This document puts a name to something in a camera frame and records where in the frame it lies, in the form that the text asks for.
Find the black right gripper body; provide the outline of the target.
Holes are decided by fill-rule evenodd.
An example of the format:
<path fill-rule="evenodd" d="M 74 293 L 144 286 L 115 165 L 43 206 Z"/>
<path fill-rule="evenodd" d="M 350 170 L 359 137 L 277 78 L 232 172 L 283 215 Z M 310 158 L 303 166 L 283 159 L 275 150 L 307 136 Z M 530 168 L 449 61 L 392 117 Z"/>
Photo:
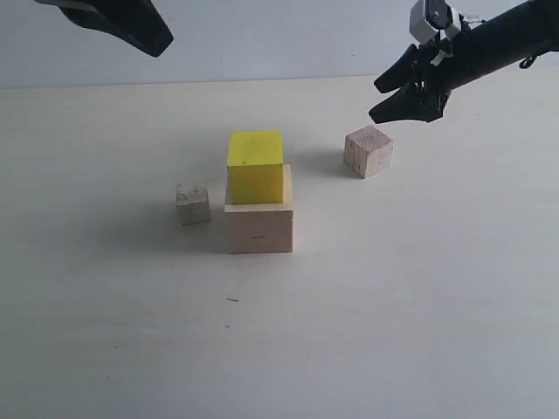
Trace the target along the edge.
<path fill-rule="evenodd" d="M 435 80 L 436 65 L 432 62 L 442 63 L 447 57 L 447 46 L 445 39 L 435 37 L 418 48 L 413 82 L 417 104 L 413 120 L 433 122 L 443 116 L 450 93 Z"/>

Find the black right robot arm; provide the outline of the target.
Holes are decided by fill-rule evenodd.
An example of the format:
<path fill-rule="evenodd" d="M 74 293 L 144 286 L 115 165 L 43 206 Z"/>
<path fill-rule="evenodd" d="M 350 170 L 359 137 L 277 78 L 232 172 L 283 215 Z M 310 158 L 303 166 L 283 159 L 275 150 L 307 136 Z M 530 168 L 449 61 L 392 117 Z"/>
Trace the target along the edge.
<path fill-rule="evenodd" d="M 454 90 L 512 64 L 528 69 L 557 52 L 558 3 L 526 1 L 485 20 L 445 1 L 417 1 L 409 30 L 415 43 L 374 82 L 388 96 L 369 110 L 376 124 L 438 120 Z"/>

